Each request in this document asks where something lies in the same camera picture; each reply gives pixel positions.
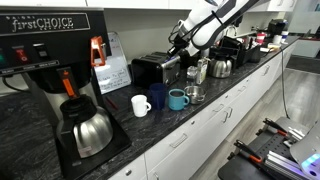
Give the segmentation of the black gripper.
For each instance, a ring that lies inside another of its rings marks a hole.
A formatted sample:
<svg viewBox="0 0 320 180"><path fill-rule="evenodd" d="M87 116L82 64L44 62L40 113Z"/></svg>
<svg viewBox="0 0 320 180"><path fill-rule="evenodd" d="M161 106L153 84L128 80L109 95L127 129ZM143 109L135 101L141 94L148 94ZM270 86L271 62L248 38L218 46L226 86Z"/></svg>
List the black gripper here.
<svg viewBox="0 0 320 180"><path fill-rule="evenodd" d="M171 33L168 41L172 44L172 47L167 51L167 55L173 57L179 51L186 48L189 45L188 37L189 34L180 35L178 32Z"/></svg>

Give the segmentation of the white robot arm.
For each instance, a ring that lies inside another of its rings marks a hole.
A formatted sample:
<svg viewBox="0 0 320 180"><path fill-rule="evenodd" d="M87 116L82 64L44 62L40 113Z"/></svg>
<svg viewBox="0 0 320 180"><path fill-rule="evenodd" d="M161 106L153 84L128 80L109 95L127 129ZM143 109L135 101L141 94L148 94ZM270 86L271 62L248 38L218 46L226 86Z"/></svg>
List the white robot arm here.
<svg viewBox="0 0 320 180"><path fill-rule="evenodd" d="M223 37L223 31L259 0L199 0L185 20L176 24L177 31L169 35L172 47L169 57L180 52L193 56L210 48Z"/></svg>

